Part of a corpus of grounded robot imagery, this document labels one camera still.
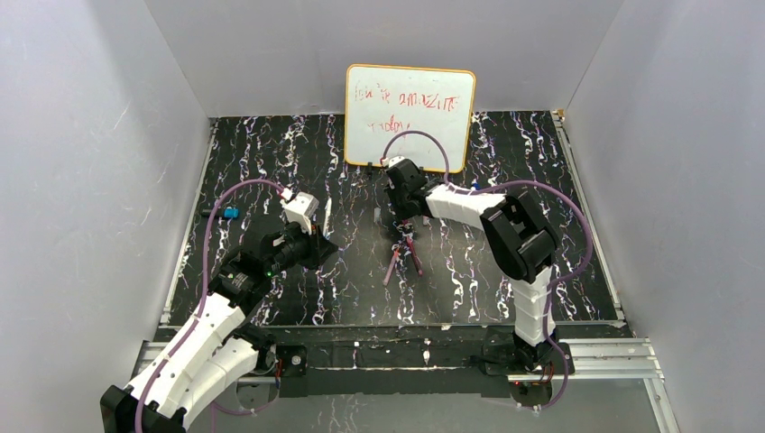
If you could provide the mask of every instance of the gray floor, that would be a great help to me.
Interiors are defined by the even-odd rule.
[[[253,405],[262,404],[268,391],[263,385],[258,388],[250,392]],[[228,408],[238,406],[233,388],[217,401]],[[571,381],[565,398],[539,415],[513,405],[510,399],[473,394],[279,399],[255,417],[218,413],[217,432],[659,432],[646,388],[637,379]],[[209,410],[199,415],[189,432],[209,432],[209,415]]]

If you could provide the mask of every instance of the gray wall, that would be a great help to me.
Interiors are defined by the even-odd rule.
[[[345,111],[346,69],[470,69],[475,109],[568,105],[622,0],[146,0],[209,116]]]
[[[143,1],[0,2],[0,419],[96,432],[167,294],[207,148]]]
[[[567,129],[683,431],[762,431],[765,4],[627,0]]]

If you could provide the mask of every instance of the marble pattern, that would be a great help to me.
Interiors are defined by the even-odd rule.
[[[417,274],[402,248],[390,283],[383,285],[393,247],[405,244],[401,227],[393,223],[382,171],[344,163],[343,129],[341,115],[230,117],[212,126],[213,149],[198,209],[212,207],[215,198],[241,180],[277,180],[320,200],[317,223],[340,247],[318,271],[291,269],[274,279],[252,320],[306,326],[511,323],[512,286],[494,263],[484,234],[469,226],[416,218],[414,240],[424,274]],[[453,181],[489,186],[538,180],[578,203],[559,146],[548,112],[475,113],[466,166]],[[561,235],[554,273],[568,272],[583,252],[582,230],[562,202],[536,190],[531,194]],[[210,261],[216,267],[246,230],[267,233],[282,227],[281,207],[271,189],[245,187],[227,205],[243,215],[215,226]],[[196,215],[172,300],[171,325],[186,320],[201,293],[204,225],[205,218]],[[555,296],[556,320],[616,319],[597,258],[578,280],[561,284]]]

